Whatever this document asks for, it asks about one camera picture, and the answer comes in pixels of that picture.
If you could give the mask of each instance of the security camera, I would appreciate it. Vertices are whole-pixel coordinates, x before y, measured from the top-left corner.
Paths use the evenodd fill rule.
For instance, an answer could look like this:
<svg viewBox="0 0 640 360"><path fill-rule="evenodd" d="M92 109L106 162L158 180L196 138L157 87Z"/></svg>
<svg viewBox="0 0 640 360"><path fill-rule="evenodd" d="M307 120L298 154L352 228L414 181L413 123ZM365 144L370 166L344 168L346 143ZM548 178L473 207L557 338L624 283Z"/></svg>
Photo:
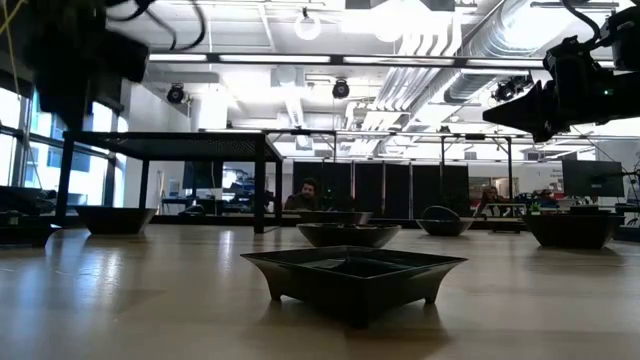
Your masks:
<svg viewBox="0 0 640 360"><path fill-rule="evenodd" d="M349 96L349 85L347 85L347 80L336 80L336 84L333 86L333 97L335 99L344 99L347 96Z"/></svg>
<svg viewBox="0 0 640 360"><path fill-rule="evenodd" d="M184 84L173 84L167 93L167 101L171 104L184 104L187 94L184 92Z"/></svg>

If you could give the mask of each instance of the black metal frame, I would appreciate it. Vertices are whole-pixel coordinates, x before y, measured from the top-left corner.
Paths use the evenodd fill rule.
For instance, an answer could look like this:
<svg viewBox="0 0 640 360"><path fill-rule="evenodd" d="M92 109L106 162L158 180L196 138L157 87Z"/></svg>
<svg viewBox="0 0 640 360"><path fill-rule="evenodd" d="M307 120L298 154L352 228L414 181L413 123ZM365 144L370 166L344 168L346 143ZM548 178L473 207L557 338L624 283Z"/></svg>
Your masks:
<svg viewBox="0 0 640 360"><path fill-rule="evenodd" d="M184 140L184 141L215 141L215 140L232 140L232 141L252 141L255 146L255 154L239 155L233 157L221 157L220 155L207 154L190 154L190 155L171 155L171 154L145 154L128 148L127 140ZM60 168L60 185L58 189L58 203L56 205L56 216L59 222L64 222L67 211L67 198L69 193L69 176L71 173L71 159L73 149L78 147L75 143L83 143L87 145L97 146L112 151L113 153L121 153L123 155L142 160L142 176L140 179L140 197L138 199L138 207L144 208L147 199L147 184L149 176L150 161L243 161L255 163L255 195L254 195L254 221L253 228L257 234L265 232L265 209L264 204L265 182L266 182L266 163L276 163L276 195L275 195L275 217L276 223L279 225L282 220L282 161L284 158L276 147L267 138L266 133L215 133L215 132L192 132L192 133L155 133L155 132L70 132L64 133L64 148L62 154L62 164Z"/></svg>

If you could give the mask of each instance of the wooden table surface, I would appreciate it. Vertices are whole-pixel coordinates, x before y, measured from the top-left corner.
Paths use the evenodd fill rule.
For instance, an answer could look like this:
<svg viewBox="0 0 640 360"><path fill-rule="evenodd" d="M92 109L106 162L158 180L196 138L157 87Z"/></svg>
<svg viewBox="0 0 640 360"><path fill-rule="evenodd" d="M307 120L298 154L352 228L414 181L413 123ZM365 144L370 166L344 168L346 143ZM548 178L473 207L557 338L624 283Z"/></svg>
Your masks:
<svg viewBox="0 0 640 360"><path fill-rule="evenodd" d="M153 225L145 236L64 230L0 250L0 359L640 358L640 247L541 249L530 235L402 230L388 248L461 256L435 306L354 330L270 301L240 254L309 247L296 229Z"/></svg>

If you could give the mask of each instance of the square black tray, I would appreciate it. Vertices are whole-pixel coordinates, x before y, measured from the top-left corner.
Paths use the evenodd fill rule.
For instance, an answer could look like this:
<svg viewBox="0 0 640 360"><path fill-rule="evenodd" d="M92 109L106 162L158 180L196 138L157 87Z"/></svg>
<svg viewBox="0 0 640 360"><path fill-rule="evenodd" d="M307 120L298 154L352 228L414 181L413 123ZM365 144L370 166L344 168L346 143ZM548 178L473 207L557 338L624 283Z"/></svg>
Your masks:
<svg viewBox="0 0 640 360"><path fill-rule="evenodd" d="M306 301L354 326L420 299L434 303L444 276L467 260L354 246L241 256L262 271L273 300Z"/></svg>

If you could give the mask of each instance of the ceiling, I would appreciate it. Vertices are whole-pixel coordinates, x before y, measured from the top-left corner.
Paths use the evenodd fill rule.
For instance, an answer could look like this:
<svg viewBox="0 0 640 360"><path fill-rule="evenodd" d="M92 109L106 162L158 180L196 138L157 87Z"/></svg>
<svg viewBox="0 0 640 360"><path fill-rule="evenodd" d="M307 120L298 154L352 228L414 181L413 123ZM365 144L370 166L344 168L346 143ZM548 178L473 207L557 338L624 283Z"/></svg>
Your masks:
<svg viewBox="0 0 640 360"><path fill-rule="evenodd" d="M507 4L517 1L506 0L504 13L509 12L506 8ZM527 3L529 7L533 6L530 5L531 0L519 1ZM207 32L204 41L190 51L438 56L446 55L444 51L451 47L452 49L449 50L453 55L459 47L459 43L455 44L458 46L454 46L456 37L458 40L468 37L471 45L467 46L474 46L474 41L478 41L478 37L482 35L482 29L495 25L492 17L481 27L480 31L470 33L498 3L498 0L458 0L456 1L455 15L451 15L452 13L442 15L443 12L429 12L424 5L419 3L419 0L388 0L373 10L347 10L345 0L323 0L322 2L315 0L311 2L297 0L202 0L199 1L199 4L207 19ZM620 5L624 7L629 5L627 3L629 3L628 0L620 1ZM296 32L296 21L301 16L303 6L308 8L309 16L317 18L320 23L320 33L313 40L301 38L307 36L313 27L308 23L310 20L303 21L302 35ZM112 14L125 15L131 13L132 9L131 4L126 4L113 9ZM198 37L199 22L188 1L158 0L152 6L152 10L176 29L178 47L187 45ZM514 29L507 35L512 43L535 43L536 41L540 43L535 46L531 45L533 51L529 51L527 56L541 57L545 54L546 49L559 43L567 36L577 34L581 40L586 40L591 36L590 29L579 20L571 17L564 9L531 7L526 11L525 16L518 18L519 27L514 26ZM599 25L602 25L608 12L608 10L585 11ZM561 24L554 27L549 22ZM156 50L167 50L171 44L169 34L146 15L126 23L111 22L109 26L146 42ZM405 28L403 30L405 36L392 42L386 42L397 35L393 34L393 29L402 28ZM452 30L456 28L459 28L457 35ZM411 37L414 33L429 33L430 35L428 37L427 35L418 36L418 42L412 43L416 39ZM535 41L532 41L531 37L535 36L540 39L536 38ZM445 41L446 46L442 46L442 48L446 48L444 50L438 48L438 44L440 44L438 41L443 37L448 39L448 42ZM434 40L431 47L424 45L426 39ZM598 50L594 52L594 57L610 58L610 50ZM486 82L485 80L485 83L471 94L472 97L465 99L463 103L438 107L433 105L435 101L433 99L436 99L434 96L438 96L436 91L440 89L436 86L439 86L438 82L449 80L445 76L447 75L445 70L425 74L421 73L422 70L419 69L396 71L389 67L370 66L305 65L295 68L297 80L301 80L296 81L295 91L281 86L277 73L274 72L276 66L272 65L150 63L145 81L150 89L163 97L171 83L184 82L186 91L202 101L207 101L212 87L223 88L228 101L227 116L235 127L292 127L292 120L300 117L306 120L302 122L302 127L340 129L351 124L350 130L357 130L358 127L355 126L362 126L362 120L363 118L366 120L366 115L360 116L358 120L358 116L353 115L356 114L353 112L354 107L369 105L370 109L380 109L383 95L395 95L395 97L391 96L388 99L396 99L396 101L389 100L387 106L388 104L396 104L398 106L392 106L393 110L402 111L402 113L388 115L389 121L380 121L376 123L377 127L365 126L362 128L363 130L388 130L393 125L396 127L394 130L433 132L441 125L448 125L452 131L462 133L516 132L513 129L501 129L481 120L482 112L495 105L490 100L490 93L495 89L495 83L504 79L506 75L490 76L489 80L491 81ZM385 86L390 84L392 79L395 79L393 78L394 71L397 74L402 74L402 77L398 75L396 80L399 82L394 85L395 87L392 87L392 90L387 89L387 92L391 91L391 93L385 93ZM351 90L349 98L335 100L331 95L336 78L347 80ZM424 82L417 81L417 78L424 79ZM413 93L415 93L415 98L411 100L410 95ZM409 104L406 108L399 106L404 100L407 100L406 104ZM350 116L356 120L349 122ZM594 133L607 133L607 131L594 131ZM287 146L292 146L295 138L282 137L279 141L290 142ZM362 141L347 139L343 148L349 149L356 142ZM376 143L379 146L374 146L372 151L375 153L384 151L383 145L387 142L384 140L379 144ZM413 142L410 146L405 147L405 150L409 151L411 147L414 147Z"/></svg>

